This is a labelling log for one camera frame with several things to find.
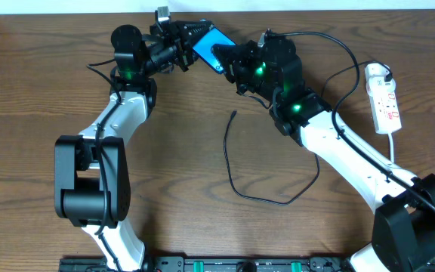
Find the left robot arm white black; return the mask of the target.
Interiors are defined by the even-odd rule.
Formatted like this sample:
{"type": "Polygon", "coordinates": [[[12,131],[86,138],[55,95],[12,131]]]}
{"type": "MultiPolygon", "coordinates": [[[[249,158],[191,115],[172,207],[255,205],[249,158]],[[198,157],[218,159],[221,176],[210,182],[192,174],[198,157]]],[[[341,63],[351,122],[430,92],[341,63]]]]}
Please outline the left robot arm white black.
{"type": "Polygon", "coordinates": [[[152,271],[154,264],[127,218],[131,188],[125,146],[156,105],[156,73],[187,71],[193,46],[213,24],[157,20],[147,34],[122,25],[111,35],[116,66],[105,80],[109,103],[86,129],[54,147],[54,207],[88,233],[102,258],[63,258],[61,271],[152,271]]]}

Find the blue Galaxy smartphone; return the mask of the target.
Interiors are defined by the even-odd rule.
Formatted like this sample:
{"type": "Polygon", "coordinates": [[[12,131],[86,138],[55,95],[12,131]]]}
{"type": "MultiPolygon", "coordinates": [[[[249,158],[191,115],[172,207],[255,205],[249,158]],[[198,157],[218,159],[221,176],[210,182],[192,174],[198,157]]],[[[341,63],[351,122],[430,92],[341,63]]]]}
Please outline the blue Galaxy smartphone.
{"type": "Polygon", "coordinates": [[[193,46],[193,51],[217,74],[224,72],[223,64],[218,60],[214,50],[230,46],[235,46],[236,43],[221,32],[214,24],[204,34],[204,36],[193,46]]]}

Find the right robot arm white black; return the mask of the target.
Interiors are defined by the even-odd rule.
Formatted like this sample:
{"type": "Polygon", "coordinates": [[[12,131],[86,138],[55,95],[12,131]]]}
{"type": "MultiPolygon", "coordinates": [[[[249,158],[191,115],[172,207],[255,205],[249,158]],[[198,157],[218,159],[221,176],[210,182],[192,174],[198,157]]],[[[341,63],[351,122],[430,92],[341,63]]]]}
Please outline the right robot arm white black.
{"type": "Polygon", "coordinates": [[[207,40],[237,91],[267,100],[277,129],[324,159],[373,211],[371,242],[349,257],[351,270],[417,271],[435,259],[435,175],[419,178],[382,156],[308,88],[291,33],[238,45],[214,29],[207,40]]]}

